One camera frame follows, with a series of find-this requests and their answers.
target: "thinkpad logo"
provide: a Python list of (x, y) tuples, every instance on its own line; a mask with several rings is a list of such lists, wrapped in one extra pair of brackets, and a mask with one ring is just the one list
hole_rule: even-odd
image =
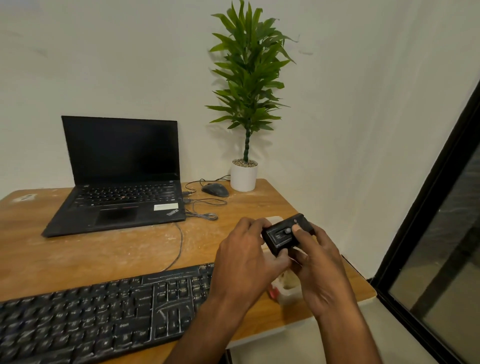
[(167, 216), (172, 216), (173, 214), (177, 213), (179, 210), (176, 208), (175, 210), (170, 211)]

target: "computer mouse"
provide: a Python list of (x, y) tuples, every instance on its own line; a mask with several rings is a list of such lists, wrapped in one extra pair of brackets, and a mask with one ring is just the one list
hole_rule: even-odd
[(219, 183), (209, 183), (202, 187), (202, 191), (217, 197), (228, 197), (228, 191), (224, 185)]

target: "white pot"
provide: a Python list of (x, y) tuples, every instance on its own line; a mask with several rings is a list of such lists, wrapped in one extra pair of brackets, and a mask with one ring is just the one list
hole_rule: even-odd
[(240, 167), (233, 164), (230, 168), (230, 186), (236, 191), (248, 192), (255, 189), (258, 164), (255, 167)]

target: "small black device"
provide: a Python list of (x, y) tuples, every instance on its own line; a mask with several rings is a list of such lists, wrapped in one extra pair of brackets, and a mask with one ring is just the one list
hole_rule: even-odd
[(75, 187), (45, 237), (186, 219), (176, 121), (62, 116)]
[(0, 363), (90, 364), (180, 338), (214, 264), (0, 302)]
[(217, 197), (228, 197), (228, 190), (224, 185), (219, 183), (208, 183), (202, 186), (202, 191)]
[(280, 250), (284, 248), (292, 248), (299, 244), (292, 232), (292, 226), (298, 224), (302, 229), (310, 235), (314, 235), (315, 231), (303, 214), (296, 214), (281, 222), (278, 222), (269, 228), (262, 230), (262, 238), (265, 240), (268, 248), (273, 255), (278, 256)]

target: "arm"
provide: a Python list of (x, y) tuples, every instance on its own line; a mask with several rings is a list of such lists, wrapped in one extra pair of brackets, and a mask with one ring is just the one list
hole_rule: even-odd
[(220, 243), (208, 299), (165, 364), (218, 362), (248, 309), (291, 265), (286, 250), (276, 259), (265, 258), (260, 233), (269, 226), (264, 218), (242, 218)]
[(381, 364), (372, 334), (358, 308), (342, 257), (323, 229), (313, 225), (317, 241), (295, 225), (303, 252), (292, 249), (292, 270), (301, 281), (305, 302), (315, 316), (327, 363)]

